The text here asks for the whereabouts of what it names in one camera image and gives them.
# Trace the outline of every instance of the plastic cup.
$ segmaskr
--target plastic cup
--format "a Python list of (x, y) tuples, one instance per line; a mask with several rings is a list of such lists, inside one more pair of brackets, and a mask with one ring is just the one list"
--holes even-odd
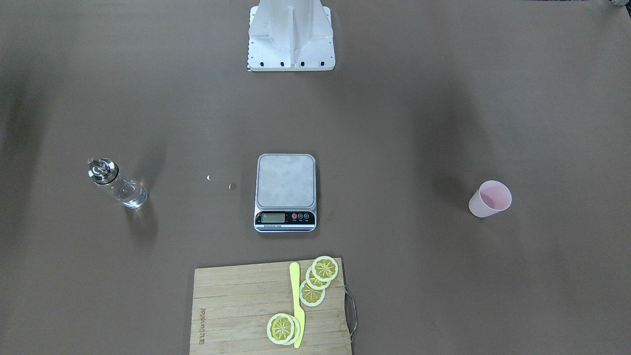
[(469, 211), (484, 218), (510, 207), (512, 195), (506, 185), (499, 181), (485, 181), (469, 200)]

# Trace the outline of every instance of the tabletop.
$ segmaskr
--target tabletop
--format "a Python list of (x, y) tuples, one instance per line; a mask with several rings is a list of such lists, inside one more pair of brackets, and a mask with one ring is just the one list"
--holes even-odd
[[(355, 354), (628, 354), (625, 9), (327, 0), (335, 69), (254, 73), (257, 4), (0, 3), (1, 354), (188, 354), (196, 268), (319, 255)], [(263, 153), (315, 157), (315, 231), (254, 230)]]

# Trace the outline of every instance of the knife blade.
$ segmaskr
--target knife blade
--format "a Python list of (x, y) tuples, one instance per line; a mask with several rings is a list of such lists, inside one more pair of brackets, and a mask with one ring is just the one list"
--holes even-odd
[(289, 264), (289, 276), (292, 280), (292, 294), (293, 294), (293, 316), (298, 320), (300, 324), (300, 334), (298, 339), (293, 343), (293, 347), (298, 349), (302, 342), (302, 336), (305, 333), (305, 311), (300, 307), (300, 298), (298, 292), (300, 292), (300, 264), (293, 262)]

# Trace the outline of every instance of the scale platform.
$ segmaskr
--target scale platform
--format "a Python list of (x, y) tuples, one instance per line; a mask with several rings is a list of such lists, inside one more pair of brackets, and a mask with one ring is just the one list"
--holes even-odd
[(309, 154), (267, 153), (256, 170), (254, 228), (310, 232), (317, 224), (316, 160)]

